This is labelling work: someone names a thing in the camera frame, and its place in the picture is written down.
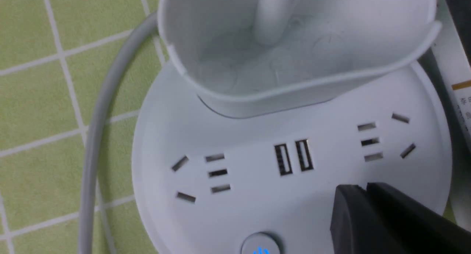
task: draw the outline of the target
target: blue indicator light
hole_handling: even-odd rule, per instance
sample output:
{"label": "blue indicator light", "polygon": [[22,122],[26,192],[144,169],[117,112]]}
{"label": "blue indicator light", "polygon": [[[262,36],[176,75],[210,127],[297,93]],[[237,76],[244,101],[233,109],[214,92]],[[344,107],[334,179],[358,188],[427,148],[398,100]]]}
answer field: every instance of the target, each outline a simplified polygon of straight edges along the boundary
{"label": "blue indicator light", "polygon": [[262,248],[259,247],[259,250],[258,251],[254,251],[254,254],[270,254],[270,252],[268,251],[268,249],[264,249],[262,251]]}

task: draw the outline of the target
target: usb port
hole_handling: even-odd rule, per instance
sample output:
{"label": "usb port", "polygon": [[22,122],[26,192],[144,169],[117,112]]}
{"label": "usb port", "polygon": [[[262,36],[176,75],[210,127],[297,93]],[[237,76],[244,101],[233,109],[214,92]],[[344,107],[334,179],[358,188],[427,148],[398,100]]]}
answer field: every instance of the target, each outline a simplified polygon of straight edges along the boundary
{"label": "usb port", "polygon": [[296,149],[298,150],[299,164],[301,171],[313,170],[311,154],[309,153],[308,140],[296,141]]}
{"label": "usb port", "polygon": [[293,174],[293,169],[291,169],[290,156],[288,155],[288,147],[286,144],[275,146],[275,154],[280,175],[284,176]]}

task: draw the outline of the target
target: round power strip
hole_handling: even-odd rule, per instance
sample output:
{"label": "round power strip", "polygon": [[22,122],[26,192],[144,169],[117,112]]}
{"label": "round power strip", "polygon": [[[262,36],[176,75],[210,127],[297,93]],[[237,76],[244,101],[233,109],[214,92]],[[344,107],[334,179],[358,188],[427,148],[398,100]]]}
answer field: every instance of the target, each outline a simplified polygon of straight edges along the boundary
{"label": "round power strip", "polygon": [[160,254],[332,254],[337,185],[385,182],[442,214],[451,169],[443,107],[416,62],[328,102],[247,119],[210,110],[168,63],[132,153]]}

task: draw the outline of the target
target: socket slot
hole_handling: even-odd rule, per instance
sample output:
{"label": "socket slot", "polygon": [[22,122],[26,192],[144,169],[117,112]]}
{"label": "socket slot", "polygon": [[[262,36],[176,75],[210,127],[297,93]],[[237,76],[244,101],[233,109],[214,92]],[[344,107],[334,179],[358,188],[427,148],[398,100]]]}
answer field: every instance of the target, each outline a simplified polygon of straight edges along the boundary
{"label": "socket slot", "polygon": [[219,192],[225,192],[226,190],[230,190],[231,185],[230,184],[224,184],[216,187],[211,187],[211,192],[214,193],[219,193]]}
{"label": "socket slot", "polygon": [[177,172],[177,170],[182,168],[183,165],[185,165],[188,162],[188,160],[189,160],[188,157],[186,156],[182,157],[178,162],[175,163],[175,165],[173,165],[172,167],[173,172]]}
{"label": "socket slot", "polygon": [[192,203],[192,204],[196,202],[196,197],[193,197],[183,192],[177,192],[177,198],[180,200],[184,200],[186,202]]}
{"label": "socket slot", "polygon": [[301,171],[313,170],[314,165],[312,164],[311,153],[309,152],[308,140],[296,141],[296,150],[298,151]]}
{"label": "socket slot", "polygon": [[221,153],[221,154],[209,155],[205,157],[205,160],[206,162],[213,162],[213,161],[221,160],[224,158],[225,158],[224,153]]}
{"label": "socket slot", "polygon": [[416,148],[415,144],[412,143],[409,147],[407,147],[402,153],[402,159],[406,158],[414,149]]}
{"label": "socket slot", "polygon": [[364,131],[364,130],[371,130],[376,128],[376,123],[368,123],[368,124],[362,124],[362,125],[357,125],[358,127],[358,132]]}
{"label": "socket slot", "polygon": [[278,170],[280,175],[293,174],[293,169],[291,168],[290,155],[288,154],[288,147],[286,144],[276,145],[275,146],[276,160],[278,162]]}
{"label": "socket slot", "polygon": [[371,155],[366,155],[365,156],[365,162],[370,162],[370,161],[375,161],[383,158],[382,152],[371,154]]}
{"label": "socket slot", "polygon": [[208,172],[210,178],[227,175],[227,169],[221,169],[216,171]]}
{"label": "socket slot", "polygon": [[391,118],[394,119],[394,120],[398,120],[399,122],[406,123],[406,124],[408,124],[410,122],[409,117],[406,117],[404,115],[400,115],[400,114],[397,114],[397,113],[392,113]]}
{"label": "socket slot", "polygon": [[362,140],[361,146],[362,147],[367,147],[367,146],[374,145],[374,144],[379,144],[379,143],[380,143],[380,138],[375,137],[375,138],[372,138],[372,139]]}

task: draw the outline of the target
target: gray cable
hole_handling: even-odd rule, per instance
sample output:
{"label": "gray cable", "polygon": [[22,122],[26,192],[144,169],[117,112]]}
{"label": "gray cable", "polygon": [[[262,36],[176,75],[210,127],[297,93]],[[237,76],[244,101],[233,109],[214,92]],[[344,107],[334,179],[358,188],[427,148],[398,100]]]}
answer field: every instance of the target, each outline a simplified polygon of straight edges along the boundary
{"label": "gray cable", "polygon": [[91,254],[93,241],[93,216],[95,209],[96,172],[100,151],[101,135],[108,108],[121,82],[126,67],[134,58],[141,44],[157,31],[157,14],[150,14],[129,36],[126,43],[111,65],[106,79],[101,86],[90,122],[87,144],[85,147],[84,173],[79,211],[78,254]]}

